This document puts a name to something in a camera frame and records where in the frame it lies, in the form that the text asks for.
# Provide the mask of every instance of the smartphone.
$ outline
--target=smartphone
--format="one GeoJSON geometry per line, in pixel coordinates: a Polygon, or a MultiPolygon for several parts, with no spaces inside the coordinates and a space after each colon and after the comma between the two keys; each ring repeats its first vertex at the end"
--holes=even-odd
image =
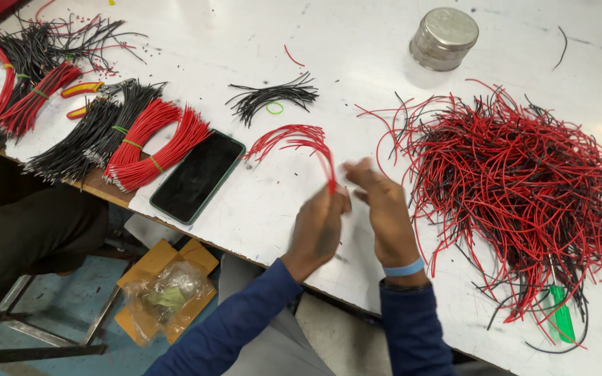
{"type": "Polygon", "coordinates": [[[245,152],[245,145],[213,130],[164,180],[150,204],[182,224],[193,224],[245,152]]]}

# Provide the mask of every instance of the metal frame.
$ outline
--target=metal frame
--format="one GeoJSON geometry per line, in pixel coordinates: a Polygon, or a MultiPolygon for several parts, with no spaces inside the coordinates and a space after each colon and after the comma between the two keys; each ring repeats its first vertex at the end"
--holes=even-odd
{"type": "MultiPolygon", "coordinates": [[[[140,256],[133,252],[109,250],[108,247],[110,246],[102,247],[98,252],[92,252],[91,254],[94,256],[118,258],[120,260],[129,261],[126,268],[122,272],[123,275],[134,265],[136,261],[140,259],[140,256]]],[[[29,314],[12,313],[15,305],[20,301],[20,298],[22,295],[24,295],[27,287],[33,280],[34,276],[22,276],[21,278],[18,278],[18,280],[9,288],[4,289],[4,291],[0,293],[0,323],[7,325],[8,327],[21,333],[25,333],[30,337],[42,340],[43,342],[54,347],[12,348],[0,350],[0,363],[77,357],[81,355],[102,355],[106,351],[107,346],[103,344],[93,345],[92,342],[95,338],[97,338],[96,334],[101,332],[101,325],[112,311],[114,303],[120,297],[122,292],[120,287],[116,285],[113,288],[111,294],[108,295],[108,299],[97,313],[94,321],[92,321],[92,324],[85,334],[85,337],[80,341],[80,343],[77,343],[29,324],[25,321],[25,319],[29,317],[29,314]]]]}

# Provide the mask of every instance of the person's right hand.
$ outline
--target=person's right hand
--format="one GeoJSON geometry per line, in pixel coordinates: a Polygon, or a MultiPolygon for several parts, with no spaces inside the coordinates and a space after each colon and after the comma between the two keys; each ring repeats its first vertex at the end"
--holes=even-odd
{"type": "MultiPolygon", "coordinates": [[[[385,268],[408,266],[419,258],[415,232],[410,224],[403,187],[385,175],[371,170],[370,158],[359,163],[344,163],[347,180],[360,186],[363,191],[355,195],[371,207],[371,226],[375,233],[375,255],[385,268]]],[[[399,277],[395,283],[424,284],[423,270],[416,278],[399,277]]]]}

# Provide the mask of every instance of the pliers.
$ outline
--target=pliers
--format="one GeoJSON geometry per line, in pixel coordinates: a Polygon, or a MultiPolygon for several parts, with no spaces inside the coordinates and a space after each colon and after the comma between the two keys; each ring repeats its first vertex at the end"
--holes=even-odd
{"type": "MultiPolygon", "coordinates": [[[[112,96],[115,93],[121,91],[125,86],[129,86],[133,84],[137,79],[136,78],[128,78],[122,82],[118,82],[117,84],[105,85],[103,81],[98,82],[84,82],[82,84],[73,85],[70,88],[67,88],[60,93],[62,98],[71,98],[73,96],[85,93],[100,93],[99,96],[112,96]]],[[[77,110],[73,110],[66,114],[71,120],[81,118],[85,116],[86,107],[81,107],[77,110]]]]}

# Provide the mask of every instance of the cardboard box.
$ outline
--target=cardboard box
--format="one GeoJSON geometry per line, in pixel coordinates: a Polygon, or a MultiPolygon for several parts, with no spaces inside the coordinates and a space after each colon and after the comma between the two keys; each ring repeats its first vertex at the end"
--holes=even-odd
{"type": "MultiPolygon", "coordinates": [[[[123,287],[128,282],[135,282],[145,278],[151,278],[159,274],[169,264],[176,261],[187,260],[194,266],[202,269],[204,275],[208,275],[217,267],[219,261],[211,255],[196,239],[190,240],[180,251],[173,249],[171,244],[166,240],[160,240],[148,253],[145,254],[129,271],[118,280],[118,286],[123,287]]],[[[166,325],[163,332],[169,343],[173,344],[175,340],[183,333],[178,330],[179,326],[186,328],[192,320],[204,309],[211,301],[216,291],[212,291],[202,299],[194,299],[187,303],[166,325]]],[[[124,331],[137,343],[138,346],[143,346],[145,341],[142,338],[137,338],[135,323],[132,320],[131,314],[127,306],[125,306],[117,315],[115,321],[120,324],[124,331]]],[[[158,330],[157,323],[152,316],[141,316],[137,318],[139,329],[148,338],[152,338],[158,330]]]]}

